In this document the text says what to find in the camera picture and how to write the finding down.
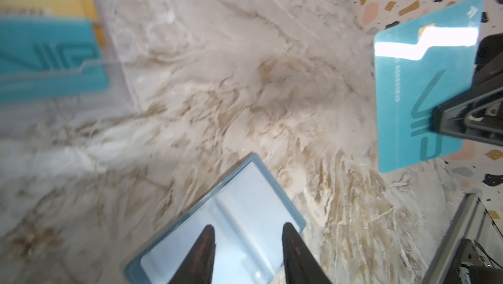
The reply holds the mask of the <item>teal card from holder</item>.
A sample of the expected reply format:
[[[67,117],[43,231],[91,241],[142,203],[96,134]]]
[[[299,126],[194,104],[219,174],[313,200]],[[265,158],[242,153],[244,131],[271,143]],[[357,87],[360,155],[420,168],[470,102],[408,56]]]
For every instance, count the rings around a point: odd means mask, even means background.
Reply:
[[[465,0],[374,37],[379,171],[458,152],[432,111],[472,85],[484,0]]]

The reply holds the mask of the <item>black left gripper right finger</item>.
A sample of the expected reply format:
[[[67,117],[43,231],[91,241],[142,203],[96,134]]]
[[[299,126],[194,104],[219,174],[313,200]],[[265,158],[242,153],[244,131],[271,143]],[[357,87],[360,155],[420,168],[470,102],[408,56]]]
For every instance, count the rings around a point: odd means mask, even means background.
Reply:
[[[290,222],[285,223],[283,226],[282,250],[286,283],[331,284],[331,281]]]

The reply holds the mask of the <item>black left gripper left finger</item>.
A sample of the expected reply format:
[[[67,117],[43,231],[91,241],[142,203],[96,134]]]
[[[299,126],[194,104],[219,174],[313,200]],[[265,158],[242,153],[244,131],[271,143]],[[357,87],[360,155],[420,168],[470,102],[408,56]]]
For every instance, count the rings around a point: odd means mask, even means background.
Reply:
[[[211,284],[216,255],[214,227],[206,225],[169,284]]]

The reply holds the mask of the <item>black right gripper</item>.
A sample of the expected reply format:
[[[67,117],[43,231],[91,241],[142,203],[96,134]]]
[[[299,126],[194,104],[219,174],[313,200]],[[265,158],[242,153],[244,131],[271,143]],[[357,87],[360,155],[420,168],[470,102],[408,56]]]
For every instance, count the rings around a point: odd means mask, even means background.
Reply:
[[[502,33],[499,33],[486,36],[479,44],[473,88],[435,107],[430,130],[502,146],[502,78],[496,77],[501,73]]]

